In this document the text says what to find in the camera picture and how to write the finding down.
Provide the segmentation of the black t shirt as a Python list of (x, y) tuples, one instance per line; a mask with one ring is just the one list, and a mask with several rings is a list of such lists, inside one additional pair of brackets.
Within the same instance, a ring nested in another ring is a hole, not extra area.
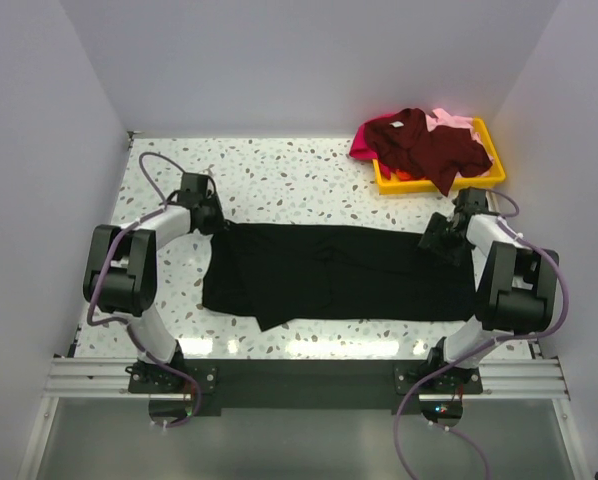
[(211, 240), (202, 304), (257, 320), (467, 321), (475, 311), (472, 254), (453, 265), (421, 235), (355, 226), (231, 224)]

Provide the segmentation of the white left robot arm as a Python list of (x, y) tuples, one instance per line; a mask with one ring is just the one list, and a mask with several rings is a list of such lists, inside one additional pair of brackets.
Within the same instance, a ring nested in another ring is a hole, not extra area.
[(125, 328), (137, 350), (137, 360), (127, 368), (133, 382), (159, 392), (196, 390), (180, 344), (155, 306), (158, 251), (188, 234), (212, 235), (225, 227), (215, 181), (185, 172), (180, 188), (157, 210), (126, 225), (99, 225), (93, 231), (83, 280), (86, 322)]

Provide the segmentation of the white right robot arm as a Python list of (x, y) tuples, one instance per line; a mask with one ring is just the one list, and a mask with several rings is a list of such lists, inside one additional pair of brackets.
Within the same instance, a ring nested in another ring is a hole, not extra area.
[(476, 187), (460, 190), (453, 214), (433, 214), (419, 243), (454, 266), (470, 249), (486, 257), (473, 316), (457, 332), (441, 338), (409, 373), (411, 381), (424, 380), (438, 393), (469, 382), (500, 344), (545, 332), (553, 319), (558, 254), (532, 246), (512, 230), (506, 214), (490, 209), (488, 192)]

